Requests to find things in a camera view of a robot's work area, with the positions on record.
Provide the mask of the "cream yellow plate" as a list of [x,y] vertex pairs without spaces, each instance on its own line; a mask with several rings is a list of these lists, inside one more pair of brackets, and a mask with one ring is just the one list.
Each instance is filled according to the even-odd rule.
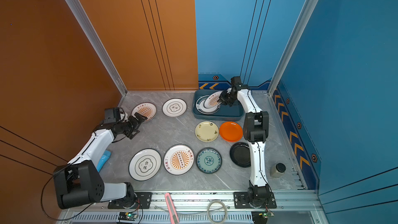
[[212,142],[219,136],[219,128],[211,121],[203,121],[196,126],[195,135],[202,142]]

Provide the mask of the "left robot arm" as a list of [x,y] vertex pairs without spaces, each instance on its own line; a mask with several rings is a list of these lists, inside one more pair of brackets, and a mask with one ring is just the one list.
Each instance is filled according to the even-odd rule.
[[99,124],[83,149],[68,164],[54,170],[57,203],[68,209],[91,203],[113,201],[123,208],[136,203],[136,194],[131,183],[105,183],[97,165],[115,137],[123,134],[132,139],[147,117],[136,113],[127,120]]

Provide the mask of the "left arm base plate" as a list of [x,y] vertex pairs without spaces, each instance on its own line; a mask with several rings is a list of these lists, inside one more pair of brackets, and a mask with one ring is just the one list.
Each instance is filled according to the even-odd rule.
[[136,192],[135,201],[112,200],[108,204],[108,209],[149,209],[152,200],[152,192]]

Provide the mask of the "white flower plate back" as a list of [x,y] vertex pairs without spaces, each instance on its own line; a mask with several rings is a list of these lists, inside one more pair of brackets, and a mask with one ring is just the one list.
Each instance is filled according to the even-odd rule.
[[166,101],[162,106],[162,112],[167,117],[176,118],[183,115],[187,110],[187,104],[183,99],[173,98]]

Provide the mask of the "white green-rimmed plate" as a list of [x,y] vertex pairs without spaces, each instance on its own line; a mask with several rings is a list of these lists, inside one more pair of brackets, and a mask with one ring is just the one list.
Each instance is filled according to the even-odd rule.
[[195,107],[196,109],[201,113],[201,114],[205,114],[205,115],[211,115],[216,113],[220,108],[221,105],[216,105],[214,107],[211,108],[206,108],[204,103],[207,100],[207,98],[209,97],[209,95],[204,95],[201,96],[200,98],[197,99],[196,103],[195,103]]

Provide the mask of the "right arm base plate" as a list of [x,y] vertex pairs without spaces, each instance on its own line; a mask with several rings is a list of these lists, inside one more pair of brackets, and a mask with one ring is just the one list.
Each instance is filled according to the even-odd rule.
[[235,192],[234,206],[237,209],[261,208],[276,209],[277,203],[274,194],[271,192],[267,198],[252,199],[248,192]]

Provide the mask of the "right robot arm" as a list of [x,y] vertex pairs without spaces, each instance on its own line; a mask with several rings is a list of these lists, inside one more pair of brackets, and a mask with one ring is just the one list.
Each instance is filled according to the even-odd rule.
[[265,146],[269,134],[269,114],[263,111],[252,96],[248,85],[237,83],[221,93],[223,105],[232,106],[239,101],[245,111],[244,139],[250,151],[251,175],[248,188],[248,202],[254,208],[266,204],[271,188],[266,178]]

